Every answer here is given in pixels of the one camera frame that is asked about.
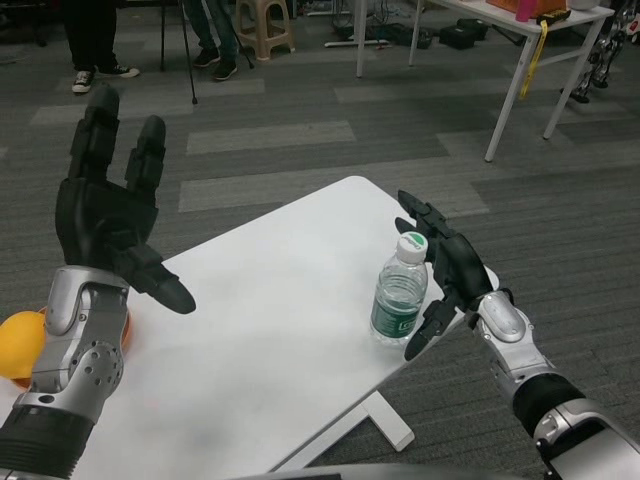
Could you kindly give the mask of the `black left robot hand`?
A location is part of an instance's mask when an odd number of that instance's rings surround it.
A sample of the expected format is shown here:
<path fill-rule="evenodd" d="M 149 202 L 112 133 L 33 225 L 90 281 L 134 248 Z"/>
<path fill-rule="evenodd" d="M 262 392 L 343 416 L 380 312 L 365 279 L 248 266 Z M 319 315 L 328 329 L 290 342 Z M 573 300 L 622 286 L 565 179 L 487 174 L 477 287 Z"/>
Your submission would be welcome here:
<path fill-rule="evenodd" d="M 164 307 L 189 314 L 196 302 L 179 277 L 148 244 L 158 208 L 166 153 L 166 125 L 149 116 L 131 150 L 123 186 L 108 180 L 119 122 L 120 97 L 108 84 L 91 95 L 70 149 L 55 211 L 56 233 L 67 264 L 115 274 Z"/>

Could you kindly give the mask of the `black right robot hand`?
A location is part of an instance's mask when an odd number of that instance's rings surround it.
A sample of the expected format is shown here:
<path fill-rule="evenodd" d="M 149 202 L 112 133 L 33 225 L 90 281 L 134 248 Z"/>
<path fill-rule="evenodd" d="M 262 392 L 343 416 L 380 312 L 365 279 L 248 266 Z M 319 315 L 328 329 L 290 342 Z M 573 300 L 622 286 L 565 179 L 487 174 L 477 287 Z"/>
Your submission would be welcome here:
<path fill-rule="evenodd" d="M 470 242 L 450 228 L 444 215 L 432 204 L 412 194 L 397 193 L 400 206 L 415 223 L 395 219 L 398 232 L 417 232 L 426 237 L 426 262 L 432 266 L 435 283 L 443 292 L 423 313 L 423 322 L 412 335 L 404 359 L 414 360 L 432 341 L 443 336 L 456 316 L 464 314 L 482 295 L 494 290 L 482 260 Z"/>

